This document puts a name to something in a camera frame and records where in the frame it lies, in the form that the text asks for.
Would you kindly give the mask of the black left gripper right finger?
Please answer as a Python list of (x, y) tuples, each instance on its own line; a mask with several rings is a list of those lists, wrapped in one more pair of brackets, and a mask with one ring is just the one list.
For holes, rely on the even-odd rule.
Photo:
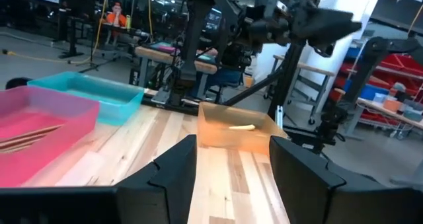
[(423, 192), (412, 186), (384, 186), (282, 137), (269, 151), (291, 224), (423, 224)]

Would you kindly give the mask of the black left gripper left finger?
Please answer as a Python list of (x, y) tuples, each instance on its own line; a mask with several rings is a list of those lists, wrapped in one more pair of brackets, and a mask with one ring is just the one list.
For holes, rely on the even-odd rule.
[(0, 224), (187, 224), (196, 164), (188, 135), (113, 186), (0, 188)]

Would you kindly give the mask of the wooden chopstick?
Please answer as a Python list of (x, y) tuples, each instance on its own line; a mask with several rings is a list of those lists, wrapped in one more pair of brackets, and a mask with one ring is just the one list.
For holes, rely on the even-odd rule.
[(30, 147), (36, 141), (37, 141), (37, 139), (23, 141), (23, 142), (20, 142), (20, 143), (11, 143), (11, 144), (8, 144), (8, 145), (1, 145), (0, 146), (0, 153), (13, 153), (13, 152), (16, 152), (16, 151), (20, 151), (22, 149)]
[(23, 134), (20, 134), (20, 135), (14, 135), (14, 136), (8, 137), (8, 138), (0, 138), (0, 143), (10, 141), (10, 140), (14, 140), (14, 139), (19, 139), (19, 138), (22, 138), (22, 137), (28, 137), (28, 136), (32, 136), (32, 135), (38, 135), (38, 134), (41, 134), (41, 133), (46, 133), (46, 132), (49, 132), (49, 131), (56, 130), (60, 127), (61, 127), (61, 125), (55, 125), (55, 126), (42, 128), (42, 129), (39, 129), (39, 130), (29, 131), (29, 132), (26, 132), (26, 133), (23, 133)]

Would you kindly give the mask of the wooden side table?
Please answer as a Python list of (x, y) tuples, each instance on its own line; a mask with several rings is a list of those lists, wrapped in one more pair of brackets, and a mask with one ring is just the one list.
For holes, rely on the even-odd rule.
[[(316, 82), (300, 75), (300, 73), (302, 71), (310, 71), (312, 73), (324, 75), (324, 79), (323, 79), (322, 84), (319, 85)], [(334, 77), (333, 72), (330, 72), (330, 71), (327, 71), (327, 70), (324, 70), (324, 69), (319, 69), (317, 67), (307, 65), (306, 63), (303, 63), (303, 62), (299, 62), (297, 64), (297, 69), (295, 70), (295, 73), (294, 73), (294, 80), (291, 83), (289, 90), (288, 90), (288, 101), (285, 102), (285, 105), (290, 105), (292, 102), (299, 102), (299, 103), (302, 103), (302, 104), (307, 104), (307, 105), (312, 106), (311, 113), (309, 115), (308, 124), (314, 125), (315, 122), (316, 122), (315, 114), (317, 112), (317, 107), (318, 107), (320, 101), (322, 100), (322, 97), (323, 97), (323, 95), (326, 91), (328, 81), (331, 77)], [(311, 96), (306, 95), (304, 92), (302, 92), (298, 88), (296, 88), (295, 84), (298, 81), (300, 83), (303, 83), (304, 85), (310, 87), (314, 91), (317, 91), (318, 92), (317, 97), (312, 98)]]

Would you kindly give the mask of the white pillar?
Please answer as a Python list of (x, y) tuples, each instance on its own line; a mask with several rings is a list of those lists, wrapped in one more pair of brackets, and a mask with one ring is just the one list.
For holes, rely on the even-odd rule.
[[(350, 12), (353, 14), (353, 20), (360, 21), (362, 26), (365, 27), (377, 1), (378, 0), (321, 0), (319, 7)], [(363, 32), (364, 29), (361, 29), (337, 41), (333, 55), (329, 58), (319, 56), (310, 46), (306, 46), (299, 60), (311, 67), (337, 74), (352, 40), (360, 38)], [(285, 55), (288, 48), (288, 46), (279, 46), (277, 44), (264, 45), (262, 52), (257, 55), (256, 60), (253, 62), (254, 71), (252, 73), (252, 78), (254, 79), (254, 83), (262, 81), (271, 74), (274, 56)]]

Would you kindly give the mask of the black controller box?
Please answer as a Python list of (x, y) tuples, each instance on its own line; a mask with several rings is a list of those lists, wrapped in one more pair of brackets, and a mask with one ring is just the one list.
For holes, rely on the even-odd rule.
[(304, 144), (311, 145), (311, 151), (316, 154), (321, 153), (325, 145), (336, 144), (334, 138), (327, 138), (320, 135), (317, 131), (287, 125), (283, 126), (283, 130), (293, 143), (299, 146), (303, 146)]

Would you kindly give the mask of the person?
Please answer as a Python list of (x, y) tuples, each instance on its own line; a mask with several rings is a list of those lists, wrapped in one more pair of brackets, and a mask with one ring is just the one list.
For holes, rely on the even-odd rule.
[(106, 16), (106, 24), (115, 27), (126, 27), (127, 19), (122, 13), (122, 4), (119, 1), (112, 5), (112, 12)]
[[(238, 66), (239, 60), (240, 60), (239, 55), (238, 54), (233, 55), (233, 52), (229, 49), (229, 47), (227, 47), (225, 49), (221, 62), (224, 65), (235, 67), (235, 66)], [(204, 94), (212, 86), (220, 86), (226, 83), (233, 83), (233, 84), (239, 83), (241, 80), (242, 73), (243, 73), (242, 71), (239, 71), (237, 69), (226, 69), (224, 67), (219, 68), (216, 73), (214, 73), (213, 75), (207, 76), (206, 84), (204, 85), (204, 90), (203, 90)], [(196, 83), (188, 92), (189, 96), (198, 98), (198, 90), (201, 85), (201, 79), (202, 79), (202, 73), (197, 72)]]

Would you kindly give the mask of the orange plastic bin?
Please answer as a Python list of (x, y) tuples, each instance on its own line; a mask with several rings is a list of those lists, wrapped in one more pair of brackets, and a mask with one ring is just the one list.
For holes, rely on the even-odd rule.
[[(230, 126), (253, 124), (252, 131), (230, 130)], [(203, 147), (240, 150), (269, 155), (271, 136), (287, 138), (267, 114), (231, 106), (201, 102), (198, 109), (197, 144)]]

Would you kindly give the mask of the shelf with red bins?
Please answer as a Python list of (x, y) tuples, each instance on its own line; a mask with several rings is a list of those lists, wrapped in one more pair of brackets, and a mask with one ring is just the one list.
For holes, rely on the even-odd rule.
[[(355, 59), (361, 59), (359, 49), (350, 48), (334, 82), (334, 88), (347, 91), (358, 66)], [(361, 98), (373, 100), (376, 94), (390, 91), (396, 83), (405, 87), (405, 95), (423, 104), (423, 67), (407, 54), (387, 56), (373, 71), (367, 81)]]

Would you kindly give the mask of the teal plastic bin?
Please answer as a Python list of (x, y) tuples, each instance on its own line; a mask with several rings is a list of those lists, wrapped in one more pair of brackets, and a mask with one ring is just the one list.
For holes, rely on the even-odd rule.
[(43, 87), (100, 103), (97, 121), (121, 126), (139, 109), (145, 89), (83, 73), (66, 71), (33, 79), (29, 86)]

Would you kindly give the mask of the pink plastic bin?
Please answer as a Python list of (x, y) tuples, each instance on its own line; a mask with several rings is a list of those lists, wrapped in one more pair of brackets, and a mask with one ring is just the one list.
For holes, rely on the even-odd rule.
[(0, 187), (17, 187), (73, 147), (96, 124), (99, 103), (40, 87), (0, 91), (0, 138), (61, 125), (30, 147), (0, 153)]

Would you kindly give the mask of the wooden workbench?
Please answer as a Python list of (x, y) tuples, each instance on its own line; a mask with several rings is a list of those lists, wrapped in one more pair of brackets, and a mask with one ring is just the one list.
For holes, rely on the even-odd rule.
[[(160, 52), (157, 50), (145, 48), (143, 46), (138, 46), (134, 49), (135, 54), (139, 57), (139, 65), (140, 65), (140, 72), (139, 72), (139, 86), (146, 88), (147, 87), (147, 69), (148, 69), (148, 61), (156, 61), (159, 63), (167, 63), (170, 64), (173, 60), (173, 57), (170, 54), (165, 52)], [(206, 83), (206, 79), (208, 75), (213, 75), (217, 72), (218, 67), (210, 62), (202, 62), (196, 60), (194, 62), (197, 72), (204, 73), (204, 76), (201, 80), (201, 87), (199, 88), (199, 92), (204, 90), (204, 85)]]

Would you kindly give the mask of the black aluminium table frame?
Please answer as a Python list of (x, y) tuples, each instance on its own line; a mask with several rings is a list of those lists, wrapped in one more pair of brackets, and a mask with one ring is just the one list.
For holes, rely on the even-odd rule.
[[(291, 83), (294, 80), (294, 73), (297, 69), (297, 64), (299, 63), (299, 49), (294, 48), (294, 50), (288, 50), (288, 57), (283, 60), (281, 67), (279, 67), (275, 72), (271, 73), (263, 81), (253, 85), (251, 88), (243, 91), (241, 94), (234, 96), (228, 101), (224, 102), (223, 106), (231, 106), (244, 100), (246, 97), (252, 95), (256, 91), (260, 90), (263, 87), (270, 85), (273, 82), (277, 82), (275, 86), (275, 92), (272, 97), (272, 102), (269, 107), (267, 115), (275, 121), (275, 113), (277, 105), (282, 105), (282, 103), (288, 101), (288, 90)], [(154, 94), (147, 93), (146, 97), (142, 100), (142, 103), (148, 106), (153, 106), (157, 108), (163, 108), (166, 110), (172, 110), (176, 112), (182, 112), (183, 114), (198, 115), (198, 109), (201, 102), (187, 101), (183, 102), (181, 105), (172, 105), (168, 102), (162, 103), (155, 100), (156, 96), (159, 96), (160, 92), (155, 92)], [(326, 120), (323, 120), (316, 130), (320, 135), (323, 135), (327, 138), (335, 138), (337, 135), (338, 122), (330, 123)]]

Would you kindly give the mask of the silver metal bracket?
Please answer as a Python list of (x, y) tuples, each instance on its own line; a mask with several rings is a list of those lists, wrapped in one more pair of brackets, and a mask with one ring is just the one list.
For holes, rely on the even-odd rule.
[(284, 108), (283, 106), (277, 105), (275, 113), (275, 122), (280, 129), (284, 126)]

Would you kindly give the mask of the black desk pedestal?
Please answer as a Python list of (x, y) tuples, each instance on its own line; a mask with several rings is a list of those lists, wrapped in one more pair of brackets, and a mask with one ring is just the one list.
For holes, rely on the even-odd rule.
[(60, 59), (68, 59), (83, 55), (83, 53), (78, 52), (76, 48), (76, 21), (75, 18), (71, 16), (71, 9), (65, 6), (59, 8), (58, 26), (58, 40), (67, 40), (69, 42), (69, 49), (58, 57)]

